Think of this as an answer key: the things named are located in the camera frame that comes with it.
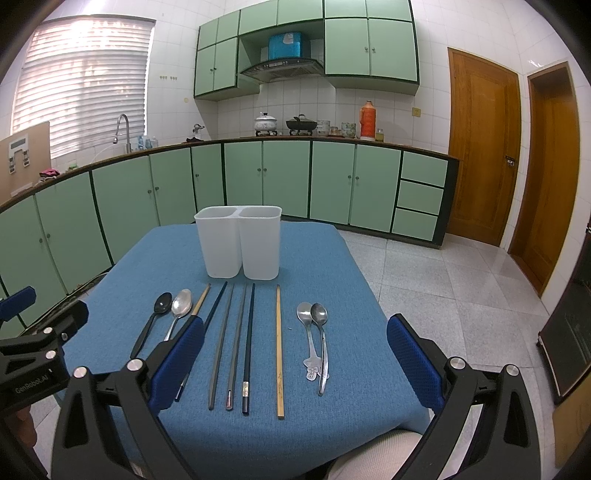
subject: cabinet door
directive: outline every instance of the cabinet door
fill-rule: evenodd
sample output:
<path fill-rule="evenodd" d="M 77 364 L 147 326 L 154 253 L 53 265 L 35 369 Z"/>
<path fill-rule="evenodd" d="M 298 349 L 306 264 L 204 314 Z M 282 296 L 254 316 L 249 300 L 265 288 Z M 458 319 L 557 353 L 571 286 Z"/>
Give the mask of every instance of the cabinet door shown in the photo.
<path fill-rule="evenodd" d="M 51 256 L 68 292 L 111 266 L 89 173 L 52 185 L 35 197 Z"/>
<path fill-rule="evenodd" d="M 114 262 L 158 226 L 150 161 L 138 157 L 93 170 L 96 203 Z"/>
<path fill-rule="evenodd" d="M 310 218 L 349 222 L 354 157 L 353 144 L 313 142 Z"/>
<path fill-rule="evenodd" d="M 213 89 L 236 85 L 236 52 L 238 38 L 231 38 L 216 44 L 216 61 L 213 67 Z"/>
<path fill-rule="evenodd" d="M 191 149 L 193 183 L 197 211 L 223 205 L 222 145 L 203 145 Z"/>
<path fill-rule="evenodd" d="M 324 16 L 334 17 L 366 17 L 365 0 L 324 0 Z"/>
<path fill-rule="evenodd" d="M 30 325 L 66 296 L 47 248 L 34 196 L 0 213 L 0 245 L 0 275 L 8 294 L 29 285 L 37 293 L 37 301 L 21 313 Z"/>
<path fill-rule="evenodd" d="M 368 17 L 412 21 L 408 0 L 365 0 Z"/>
<path fill-rule="evenodd" d="M 228 205 L 262 205 L 262 142 L 223 146 Z"/>
<path fill-rule="evenodd" d="M 322 20 L 322 0 L 279 0 L 277 4 L 277 25 Z"/>
<path fill-rule="evenodd" d="M 195 66 L 195 96 L 213 90 L 213 66 L 215 58 L 215 45 L 197 52 L 197 64 Z"/>
<path fill-rule="evenodd" d="M 400 150 L 357 146 L 351 225 L 390 231 L 399 172 Z"/>
<path fill-rule="evenodd" d="M 239 35 L 277 25 L 277 0 L 269 0 L 240 10 Z"/>
<path fill-rule="evenodd" d="M 201 50 L 216 42 L 217 37 L 217 21 L 211 20 L 210 22 L 204 23 L 199 27 L 199 40 L 197 41 L 197 49 Z"/>
<path fill-rule="evenodd" d="M 240 19 L 240 10 L 226 14 L 218 18 L 216 42 L 227 40 L 238 35 L 238 21 Z"/>
<path fill-rule="evenodd" d="M 417 51 L 410 22 L 370 18 L 371 75 L 417 80 Z"/>
<path fill-rule="evenodd" d="M 369 75 L 368 21 L 334 18 L 324 22 L 326 74 Z"/>
<path fill-rule="evenodd" d="M 310 143 L 302 140 L 263 143 L 263 200 L 283 215 L 308 216 Z"/>
<path fill-rule="evenodd" d="M 196 211 L 190 149 L 150 155 L 150 165 L 160 225 L 191 223 Z"/>

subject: white plastic container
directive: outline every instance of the white plastic container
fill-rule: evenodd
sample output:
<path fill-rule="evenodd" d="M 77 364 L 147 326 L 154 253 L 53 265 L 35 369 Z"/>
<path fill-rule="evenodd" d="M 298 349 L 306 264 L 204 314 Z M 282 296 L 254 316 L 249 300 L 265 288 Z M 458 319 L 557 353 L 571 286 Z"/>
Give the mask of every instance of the white plastic container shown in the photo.
<path fill-rule="evenodd" d="M 272 280 L 279 273 L 281 208 L 245 206 L 237 214 L 244 275 Z"/>
<path fill-rule="evenodd" d="M 207 274 L 232 278 L 242 266 L 238 211 L 241 207 L 207 207 L 195 215 Z"/>

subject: window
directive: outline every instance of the window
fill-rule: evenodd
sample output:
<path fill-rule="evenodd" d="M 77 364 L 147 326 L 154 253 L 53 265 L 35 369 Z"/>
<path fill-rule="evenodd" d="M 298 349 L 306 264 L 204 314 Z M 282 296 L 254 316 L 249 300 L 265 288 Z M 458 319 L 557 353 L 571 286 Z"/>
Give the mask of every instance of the window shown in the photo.
<path fill-rule="evenodd" d="M 12 132 L 50 122 L 51 156 L 112 142 L 117 119 L 145 132 L 154 22 L 104 16 L 43 23 L 18 79 Z"/>

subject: blue gripper pad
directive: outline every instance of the blue gripper pad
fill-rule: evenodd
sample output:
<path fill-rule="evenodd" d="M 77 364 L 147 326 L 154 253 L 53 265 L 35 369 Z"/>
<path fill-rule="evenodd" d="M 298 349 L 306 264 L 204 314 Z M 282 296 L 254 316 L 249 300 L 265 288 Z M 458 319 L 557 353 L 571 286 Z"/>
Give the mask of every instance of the blue gripper pad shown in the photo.
<path fill-rule="evenodd" d="M 172 405 L 183 378 L 191 369 L 203 346 L 205 339 L 203 321 L 199 317 L 194 317 L 192 321 L 189 319 L 188 322 L 190 324 L 183 325 L 173 340 L 170 340 L 175 342 L 175 345 L 152 376 L 148 407 L 155 416 L 160 410 L 165 410 Z M 150 356 L 156 353 L 160 345 L 166 343 L 160 342 Z"/>

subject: bottle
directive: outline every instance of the bottle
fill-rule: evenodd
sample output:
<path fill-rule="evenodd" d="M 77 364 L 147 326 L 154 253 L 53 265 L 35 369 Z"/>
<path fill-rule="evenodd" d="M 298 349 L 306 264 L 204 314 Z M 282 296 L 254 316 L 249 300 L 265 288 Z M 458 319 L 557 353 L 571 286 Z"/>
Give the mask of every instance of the bottle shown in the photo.
<path fill-rule="evenodd" d="M 375 140 L 375 107 L 369 100 L 359 111 L 359 123 L 361 140 Z"/>

